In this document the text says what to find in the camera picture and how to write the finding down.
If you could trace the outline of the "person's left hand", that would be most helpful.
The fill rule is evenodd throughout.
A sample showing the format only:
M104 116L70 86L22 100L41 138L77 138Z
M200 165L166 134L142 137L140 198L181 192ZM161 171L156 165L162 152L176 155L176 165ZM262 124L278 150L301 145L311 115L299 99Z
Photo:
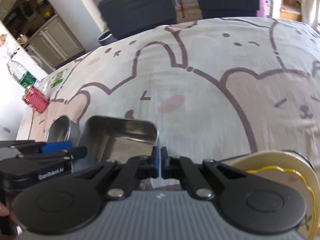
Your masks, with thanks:
M0 216L1 217L9 217L10 221L17 225L17 219L12 210L7 208L3 203L0 203Z

